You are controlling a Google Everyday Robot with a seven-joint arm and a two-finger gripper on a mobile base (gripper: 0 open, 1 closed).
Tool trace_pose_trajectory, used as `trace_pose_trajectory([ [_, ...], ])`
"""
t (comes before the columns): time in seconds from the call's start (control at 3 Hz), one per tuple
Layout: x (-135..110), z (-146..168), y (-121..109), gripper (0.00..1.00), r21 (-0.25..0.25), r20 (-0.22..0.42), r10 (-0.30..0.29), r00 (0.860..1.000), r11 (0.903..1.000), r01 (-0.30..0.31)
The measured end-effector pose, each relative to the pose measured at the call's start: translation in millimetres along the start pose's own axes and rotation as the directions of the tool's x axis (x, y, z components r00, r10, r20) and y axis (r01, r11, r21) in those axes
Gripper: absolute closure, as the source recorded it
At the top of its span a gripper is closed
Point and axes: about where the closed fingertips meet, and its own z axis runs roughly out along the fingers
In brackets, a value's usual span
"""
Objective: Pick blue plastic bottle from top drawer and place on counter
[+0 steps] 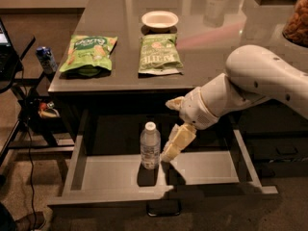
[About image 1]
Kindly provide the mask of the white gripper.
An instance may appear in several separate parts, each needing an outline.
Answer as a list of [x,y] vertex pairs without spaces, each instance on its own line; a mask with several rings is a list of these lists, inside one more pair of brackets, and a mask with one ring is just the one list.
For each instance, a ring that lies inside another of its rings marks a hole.
[[220,116],[210,109],[206,102],[206,89],[202,87],[193,89],[184,97],[178,96],[168,100],[166,106],[174,111],[180,110],[179,116],[186,122],[182,125],[175,124],[171,129],[161,154],[161,159],[168,163],[195,139],[196,129],[205,130],[211,127],[218,122]]

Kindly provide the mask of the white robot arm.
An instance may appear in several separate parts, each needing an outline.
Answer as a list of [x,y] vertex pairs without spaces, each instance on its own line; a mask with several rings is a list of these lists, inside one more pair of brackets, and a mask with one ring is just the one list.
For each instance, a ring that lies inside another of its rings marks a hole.
[[166,106],[184,121],[175,125],[161,159],[170,162],[196,137],[231,112],[277,100],[308,117],[308,75],[266,48],[245,45],[226,60],[225,71],[202,87],[168,100]]

